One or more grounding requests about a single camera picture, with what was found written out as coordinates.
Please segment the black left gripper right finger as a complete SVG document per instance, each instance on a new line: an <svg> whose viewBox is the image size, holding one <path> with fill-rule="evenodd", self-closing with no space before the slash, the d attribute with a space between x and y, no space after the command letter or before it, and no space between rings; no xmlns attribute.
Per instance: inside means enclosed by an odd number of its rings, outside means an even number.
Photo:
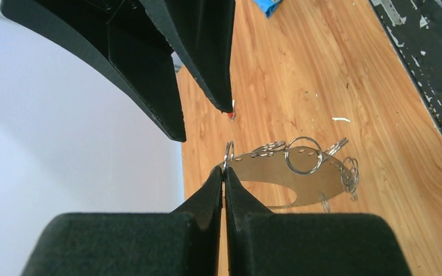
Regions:
<svg viewBox="0 0 442 276"><path fill-rule="evenodd" d="M410 275L390 226L368 213L273 213L225 176L230 275Z"/></svg>

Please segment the red-headed key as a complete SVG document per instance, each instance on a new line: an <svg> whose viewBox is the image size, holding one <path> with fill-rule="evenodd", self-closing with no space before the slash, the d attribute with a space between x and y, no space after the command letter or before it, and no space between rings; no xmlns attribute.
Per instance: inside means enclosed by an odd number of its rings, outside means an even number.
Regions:
<svg viewBox="0 0 442 276"><path fill-rule="evenodd" d="M234 119L235 119L235 100L234 99L232 100L232 112L227 113L227 116L231 122L234 121Z"/></svg>

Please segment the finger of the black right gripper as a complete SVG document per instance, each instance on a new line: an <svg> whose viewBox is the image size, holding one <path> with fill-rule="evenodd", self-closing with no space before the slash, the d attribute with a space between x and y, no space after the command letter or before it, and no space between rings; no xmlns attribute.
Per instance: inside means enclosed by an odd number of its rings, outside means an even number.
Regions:
<svg viewBox="0 0 442 276"><path fill-rule="evenodd" d="M141 4L213 106L231 113L235 1L142 1Z"/></svg>
<svg viewBox="0 0 442 276"><path fill-rule="evenodd" d="M93 67L169 139L186 141L173 50L139 1L2 1L0 10Z"/></svg>

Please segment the large split keyring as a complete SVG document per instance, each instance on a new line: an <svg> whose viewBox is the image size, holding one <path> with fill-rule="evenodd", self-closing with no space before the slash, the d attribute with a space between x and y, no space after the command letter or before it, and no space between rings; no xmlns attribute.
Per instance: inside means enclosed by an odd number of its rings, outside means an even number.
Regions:
<svg viewBox="0 0 442 276"><path fill-rule="evenodd" d="M284 161L295 174L311 175L322 165L325 157L319 143L307 136L292 139L283 150Z"/></svg>

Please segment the metal key organizer plate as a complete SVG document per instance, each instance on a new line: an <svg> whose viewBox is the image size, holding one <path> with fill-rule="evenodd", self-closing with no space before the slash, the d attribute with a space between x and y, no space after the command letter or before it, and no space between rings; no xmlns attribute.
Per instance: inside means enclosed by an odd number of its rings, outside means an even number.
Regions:
<svg viewBox="0 0 442 276"><path fill-rule="evenodd" d="M347 193L357 199L359 163L347 157L339 160L323 152L324 161L311 175L298 175L290 171L284 161L283 150L255 151L228 158L221 168L231 167L241 182L269 183L285 187L295 193L290 203L272 205L271 209L287 209L321 204L325 213L330 212L330 200Z"/></svg>

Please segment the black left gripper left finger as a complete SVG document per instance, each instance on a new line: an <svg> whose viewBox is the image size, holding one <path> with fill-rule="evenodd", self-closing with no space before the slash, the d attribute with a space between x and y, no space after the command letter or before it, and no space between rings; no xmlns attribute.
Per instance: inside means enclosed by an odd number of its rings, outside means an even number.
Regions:
<svg viewBox="0 0 442 276"><path fill-rule="evenodd" d="M219 166L169 213L63 213L44 228L23 275L216 275Z"/></svg>

